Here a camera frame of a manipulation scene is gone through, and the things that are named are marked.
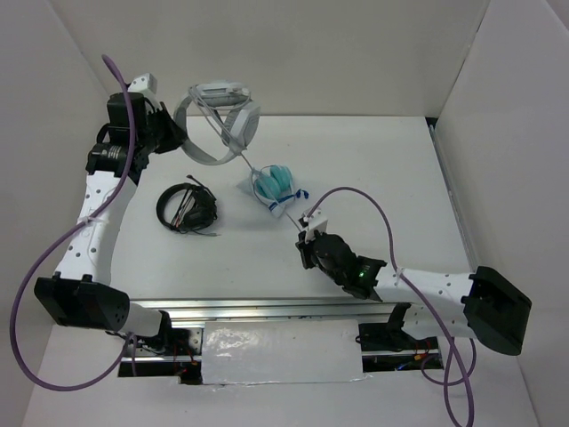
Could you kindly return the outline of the white gaming headphones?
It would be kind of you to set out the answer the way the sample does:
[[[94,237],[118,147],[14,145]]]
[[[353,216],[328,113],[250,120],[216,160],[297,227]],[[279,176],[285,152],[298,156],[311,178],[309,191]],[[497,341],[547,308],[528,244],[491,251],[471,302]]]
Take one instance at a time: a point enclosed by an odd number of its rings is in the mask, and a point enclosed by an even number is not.
[[[216,158],[196,145],[189,137],[187,113],[194,105],[228,149],[222,158]],[[173,112],[174,123],[181,129],[182,150],[198,164],[224,165],[250,145],[260,122],[260,104],[252,99],[249,88],[239,82],[215,81],[192,85]]]

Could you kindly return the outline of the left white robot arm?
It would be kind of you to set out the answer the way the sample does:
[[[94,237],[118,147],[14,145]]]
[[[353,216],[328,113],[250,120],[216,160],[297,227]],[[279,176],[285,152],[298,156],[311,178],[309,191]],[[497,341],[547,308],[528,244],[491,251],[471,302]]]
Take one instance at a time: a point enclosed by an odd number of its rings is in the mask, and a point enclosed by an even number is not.
[[[153,153],[180,146],[180,129],[149,89],[130,86],[135,128],[124,96],[111,95],[108,123],[101,127],[86,163],[80,230],[49,278],[38,278],[37,300],[59,326],[136,334],[157,355],[174,345],[169,316],[141,307],[111,285],[111,263],[127,206]]]

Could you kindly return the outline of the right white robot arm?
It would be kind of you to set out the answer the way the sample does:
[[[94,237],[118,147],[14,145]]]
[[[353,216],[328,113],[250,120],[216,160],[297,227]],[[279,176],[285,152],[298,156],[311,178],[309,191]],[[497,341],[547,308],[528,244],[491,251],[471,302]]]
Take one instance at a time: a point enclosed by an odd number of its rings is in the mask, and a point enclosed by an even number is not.
[[[296,247],[304,269],[319,269],[346,294],[395,304],[387,337],[397,348],[449,334],[476,339],[502,355],[518,356],[523,349],[532,302],[493,268],[461,274],[397,270],[320,231],[302,231]]]

